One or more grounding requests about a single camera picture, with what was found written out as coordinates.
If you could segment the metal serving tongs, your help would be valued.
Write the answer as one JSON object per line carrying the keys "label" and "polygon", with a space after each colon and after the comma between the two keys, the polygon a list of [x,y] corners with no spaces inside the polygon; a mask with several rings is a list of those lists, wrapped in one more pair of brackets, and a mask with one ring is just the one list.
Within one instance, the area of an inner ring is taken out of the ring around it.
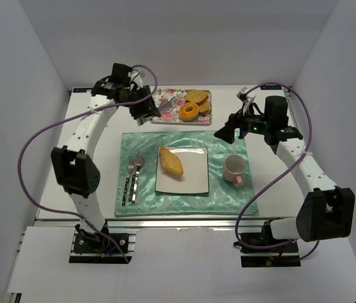
{"label": "metal serving tongs", "polygon": [[[176,103],[177,97],[173,97],[170,100],[164,102],[158,107],[158,111],[160,114],[163,114],[164,112],[170,110],[173,105]],[[140,117],[136,122],[138,126],[143,125],[144,123],[151,121],[153,117]]]}

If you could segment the long yellow bread loaf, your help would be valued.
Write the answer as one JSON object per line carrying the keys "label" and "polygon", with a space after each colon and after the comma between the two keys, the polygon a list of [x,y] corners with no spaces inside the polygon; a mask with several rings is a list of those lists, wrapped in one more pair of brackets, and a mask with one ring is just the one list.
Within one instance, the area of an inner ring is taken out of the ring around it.
{"label": "long yellow bread loaf", "polygon": [[169,149],[167,149],[164,146],[160,147],[159,155],[161,159],[162,168],[164,171],[176,176],[183,175],[184,169],[177,155],[172,153]]}

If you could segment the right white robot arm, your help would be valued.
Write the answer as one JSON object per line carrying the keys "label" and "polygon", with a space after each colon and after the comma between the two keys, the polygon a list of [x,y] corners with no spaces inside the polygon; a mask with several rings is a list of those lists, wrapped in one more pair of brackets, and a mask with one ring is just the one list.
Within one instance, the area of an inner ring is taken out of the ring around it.
{"label": "right white robot arm", "polygon": [[261,235],[247,243],[251,249],[273,249],[281,243],[302,239],[306,242],[348,237],[352,230],[355,195],[332,181],[307,151],[299,130],[288,123],[284,97],[269,96],[264,111],[252,103],[231,114],[214,136],[232,144],[235,131],[242,139],[260,134],[273,153],[287,166],[304,202],[296,217],[267,221]]}

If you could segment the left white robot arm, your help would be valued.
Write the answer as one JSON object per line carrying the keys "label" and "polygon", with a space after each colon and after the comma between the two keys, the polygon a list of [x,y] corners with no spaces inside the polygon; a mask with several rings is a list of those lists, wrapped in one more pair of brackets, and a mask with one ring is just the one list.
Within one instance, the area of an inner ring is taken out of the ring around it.
{"label": "left white robot arm", "polygon": [[120,107],[128,108],[138,125],[160,116],[153,100],[156,89],[143,83],[143,67],[115,63],[111,74],[93,86],[87,111],[70,139],[51,152],[56,181],[73,200],[85,232],[101,231],[106,223],[96,194],[100,171],[93,157],[110,118]]}

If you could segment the small brown bread slice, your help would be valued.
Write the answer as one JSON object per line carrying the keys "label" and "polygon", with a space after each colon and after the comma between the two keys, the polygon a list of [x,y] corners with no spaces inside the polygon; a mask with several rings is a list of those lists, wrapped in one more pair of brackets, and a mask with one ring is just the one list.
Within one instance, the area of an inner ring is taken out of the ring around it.
{"label": "small brown bread slice", "polygon": [[199,105],[199,113],[203,115],[207,115],[210,112],[211,106],[210,102],[206,101],[203,104]]}

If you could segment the large brown bread slice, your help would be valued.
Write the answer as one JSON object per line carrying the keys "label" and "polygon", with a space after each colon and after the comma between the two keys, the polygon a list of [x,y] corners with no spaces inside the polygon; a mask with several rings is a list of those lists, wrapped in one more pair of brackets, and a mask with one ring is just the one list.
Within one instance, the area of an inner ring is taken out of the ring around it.
{"label": "large brown bread slice", "polygon": [[204,90],[189,90],[186,93],[186,102],[192,102],[198,106],[203,105],[209,97],[209,93]]}

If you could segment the floral rectangular tray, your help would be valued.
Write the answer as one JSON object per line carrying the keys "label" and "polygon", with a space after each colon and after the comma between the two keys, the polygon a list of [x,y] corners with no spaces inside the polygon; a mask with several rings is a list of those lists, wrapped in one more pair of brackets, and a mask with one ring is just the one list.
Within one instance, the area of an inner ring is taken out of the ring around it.
{"label": "floral rectangular tray", "polygon": [[173,88],[165,88],[157,90],[154,101],[157,107],[159,107],[164,102],[170,100],[173,97],[177,97],[176,103],[173,107],[161,114],[160,117],[153,118],[151,123],[153,124],[192,124],[192,125],[205,125],[209,126],[212,123],[212,104],[211,104],[211,92],[209,90],[204,90],[209,93],[208,100],[210,102],[210,112],[207,115],[198,114],[197,118],[193,121],[184,122],[179,117],[180,108],[187,103],[185,96],[189,90],[196,89],[173,89]]}

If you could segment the pink mug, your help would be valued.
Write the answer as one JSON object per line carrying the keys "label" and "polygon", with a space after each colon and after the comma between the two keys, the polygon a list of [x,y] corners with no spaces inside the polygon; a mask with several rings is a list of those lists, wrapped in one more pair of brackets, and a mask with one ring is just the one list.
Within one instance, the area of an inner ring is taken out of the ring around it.
{"label": "pink mug", "polygon": [[235,187],[243,185],[242,175],[247,168],[245,159],[240,155],[229,155],[223,163],[223,179]]}

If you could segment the metal spoon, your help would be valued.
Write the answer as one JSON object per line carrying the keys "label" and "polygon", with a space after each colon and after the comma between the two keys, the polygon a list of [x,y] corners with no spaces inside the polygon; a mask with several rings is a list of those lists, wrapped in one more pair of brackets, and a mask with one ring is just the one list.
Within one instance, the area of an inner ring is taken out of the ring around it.
{"label": "metal spoon", "polygon": [[136,202],[136,196],[137,196],[137,187],[138,187],[138,177],[139,177],[139,171],[140,169],[142,168],[142,166],[144,165],[145,163],[145,160],[142,156],[139,156],[137,158],[137,161],[136,161],[136,168],[135,168],[135,172],[134,172],[134,175],[133,175],[133,188],[132,188],[132,191],[131,191],[131,202],[132,204],[135,204]]}

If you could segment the white square plate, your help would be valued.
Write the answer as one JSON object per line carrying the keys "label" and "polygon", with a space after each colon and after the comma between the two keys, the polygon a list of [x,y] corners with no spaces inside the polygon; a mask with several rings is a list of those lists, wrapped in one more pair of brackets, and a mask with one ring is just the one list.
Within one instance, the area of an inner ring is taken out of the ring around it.
{"label": "white square plate", "polygon": [[155,190],[158,193],[178,195],[200,195],[210,191],[208,174],[208,150],[206,147],[167,146],[177,155],[184,173],[172,175],[163,170],[158,148]]}

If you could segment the green satin placemat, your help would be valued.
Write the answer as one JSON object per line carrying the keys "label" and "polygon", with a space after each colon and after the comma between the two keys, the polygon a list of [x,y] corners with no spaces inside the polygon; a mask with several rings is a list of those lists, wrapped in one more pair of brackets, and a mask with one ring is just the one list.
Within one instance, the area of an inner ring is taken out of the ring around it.
{"label": "green satin placemat", "polygon": [[[158,193],[155,190],[158,148],[206,147],[210,191],[200,195]],[[122,195],[127,174],[128,157],[140,155],[145,164],[138,177],[135,204],[122,206]],[[243,185],[235,187],[223,179],[223,163],[229,155],[240,155],[247,168],[242,175]],[[137,217],[152,215],[238,215],[255,195],[247,146],[244,140],[228,144],[214,137],[213,131],[176,131],[124,133],[121,138],[119,180],[114,215]]]}

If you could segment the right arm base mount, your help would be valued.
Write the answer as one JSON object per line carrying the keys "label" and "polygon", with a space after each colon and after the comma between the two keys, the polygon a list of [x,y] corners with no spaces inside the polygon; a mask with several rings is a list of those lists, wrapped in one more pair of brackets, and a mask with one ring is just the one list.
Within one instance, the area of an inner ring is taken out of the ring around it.
{"label": "right arm base mount", "polygon": [[[285,240],[274,239],[269,227],[262,227],[260,232],[240,233],[242,242],[250,246],[273,246],[283,244]],[[284,268],[300,267],[299,247],[296,242],[276,248],[251,249],[239,241],[234,247],[240,249],[240,260],[243,268]]]}

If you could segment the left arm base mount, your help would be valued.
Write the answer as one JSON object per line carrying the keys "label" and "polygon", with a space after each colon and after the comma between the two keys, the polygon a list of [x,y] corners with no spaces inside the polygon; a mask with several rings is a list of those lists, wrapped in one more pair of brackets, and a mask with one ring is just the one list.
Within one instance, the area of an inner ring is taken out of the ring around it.
{"label": "left arm base mount", "polygon": [[[89,233],[77,224],[75,227],[69,263],[71,264],[127,264],[116,245],[108,238],[96,233]],[[129,248],[132,234],[110,234],[107,227],[102,232],[112,237],[120,247],[128,261],[132,258],[132,250]]]}

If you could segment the aluminium frame rail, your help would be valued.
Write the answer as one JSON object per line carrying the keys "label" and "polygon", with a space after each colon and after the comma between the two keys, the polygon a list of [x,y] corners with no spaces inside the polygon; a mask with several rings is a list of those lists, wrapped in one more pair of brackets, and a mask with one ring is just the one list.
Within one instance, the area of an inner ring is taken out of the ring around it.
{"label": "aluminium frame rail", "polygon": [[[251,230],[251,232],[261,229],[263,223],[274,220],[268,217],[246,216],[240,220],[239,230]],[[77,219],[38,219],[33,227],[74,227]],[[191,229],[191,228],[211,228],[217,230],[234,230],[236,217],[172,217],[172,218],[110,218],[107,225],[110,229]]]}

